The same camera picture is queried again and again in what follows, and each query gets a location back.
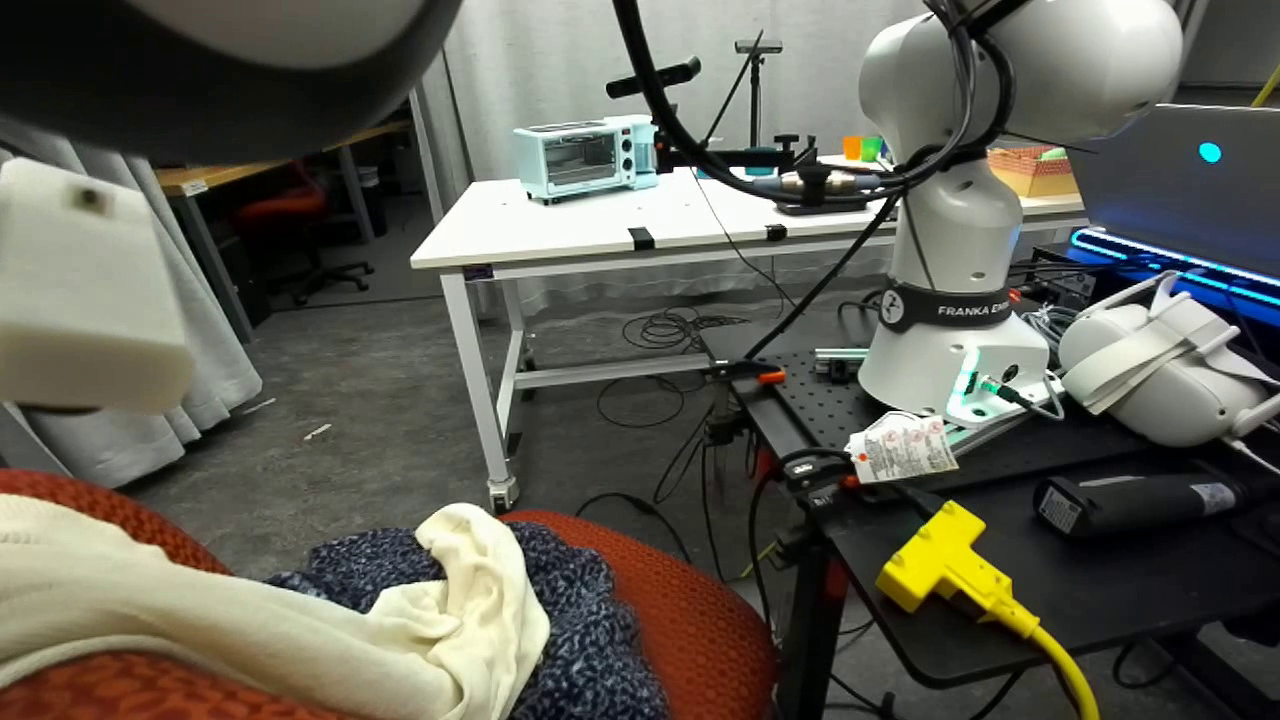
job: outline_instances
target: green cup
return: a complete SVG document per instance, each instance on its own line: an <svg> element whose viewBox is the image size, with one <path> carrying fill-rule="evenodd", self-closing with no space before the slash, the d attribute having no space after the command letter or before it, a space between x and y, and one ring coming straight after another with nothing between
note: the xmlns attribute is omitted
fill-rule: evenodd
<svg viewBox="0 0 1280 720"><path fill-rule="evenodd" d="M881 147L884 146L884 138L868 136L863 138L863 163L874 163L879 158Z"/></svg>

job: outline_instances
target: wicker basket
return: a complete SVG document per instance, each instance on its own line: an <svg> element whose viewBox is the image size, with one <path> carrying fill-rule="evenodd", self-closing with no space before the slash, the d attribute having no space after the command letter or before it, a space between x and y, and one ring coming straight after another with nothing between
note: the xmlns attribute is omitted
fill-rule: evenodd
<svg viewBox="0 0 1280 720"><path fill-rule="evenodd" d="M1066 158L1038 159L1052 149L1052 145L992 147L987 151L987 160L991 164L991 172L1023 197L1078 193L1080 188L1076 187L1075 176L1071 174L1070 160Z"/></svg>

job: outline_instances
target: light blue toaster oven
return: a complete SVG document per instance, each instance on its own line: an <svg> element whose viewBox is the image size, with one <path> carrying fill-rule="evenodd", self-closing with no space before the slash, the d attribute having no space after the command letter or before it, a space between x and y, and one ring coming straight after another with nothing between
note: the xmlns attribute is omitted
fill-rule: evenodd
<svg viewBox="0 0 1280 720"><path fill-rule="evenodd" d="M649 115L618 115L516 129L516 172L531 200L658 184Z"/></svg>

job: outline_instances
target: white table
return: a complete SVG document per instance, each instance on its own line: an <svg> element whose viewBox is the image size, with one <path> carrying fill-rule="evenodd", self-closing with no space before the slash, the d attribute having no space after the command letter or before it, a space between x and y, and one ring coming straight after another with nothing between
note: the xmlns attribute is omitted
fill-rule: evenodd
<svg viewBox="0 0 1280 720"><path fill-rule="evenodd" d="M726 231L748 258L842 251L878 209L873 204L861 213L792 218L778 213L767 200L716 181L701 181L701 191L698 183L692 170L677 169L649 190L604 192L543 205L525 197L520 181L476 182L413 252L410 259L413 269L440 270L495 510L509 509L520 492L507 462L511 404L517 391L708 365L701 355L676 355L530 369L517 279L737 258L724 238ZM1078 195L1028 199L1023 208L1024 231L1087 224ZM786 240L767 241L768 225L783 225ZM631 228L644 228L653 238L653 249L637 250ZM868 246L892 243L893 228L893 223L884 223ZM468 282L495 282L504 297L511 337L497 384L485 369Z"/></svg>

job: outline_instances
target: red office chair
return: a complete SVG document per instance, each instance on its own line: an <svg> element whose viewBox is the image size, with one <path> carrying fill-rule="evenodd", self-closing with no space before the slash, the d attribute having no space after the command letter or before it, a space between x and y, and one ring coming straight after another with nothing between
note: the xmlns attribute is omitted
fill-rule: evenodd
<svg viewBox="0 0 1280 720"><path fill-rule="evenodd" d="M329 217L329 195L320 183L307 174L301 160L289 163L302 183L289 188L269 200L250 202L232 215L232 225L244 240L261 238L274 241L282 237L297 237L302 251L306 254L311 268L292 273L279 278L268 279L270 292L278 292L283 286L300 283L296 290L289 291L293 304L306 305L312 295L325 286L349 282L356 290L364 292L369 284L360 279L356 270L364 275L374 272L369 263L348 263L329 268L320 258L314 240L308 234L308 228Z"/></svg>
<svg viewBox="0 0 1280 720"><path fill-rule="evenodd" d="M230 574L175 525L132 500L81 480L0 470L0 493L56 502L119 525L169 559ZM760 618L730 589L689 565L612 530L554 512L518 511L503 521L543 523L564 542L594 548L613 569L618 600L640 624L640 646L675 720L760 720L769 712L777 655ZM140 652L81 657L0 689L0 720L353 720Z"/></svg>

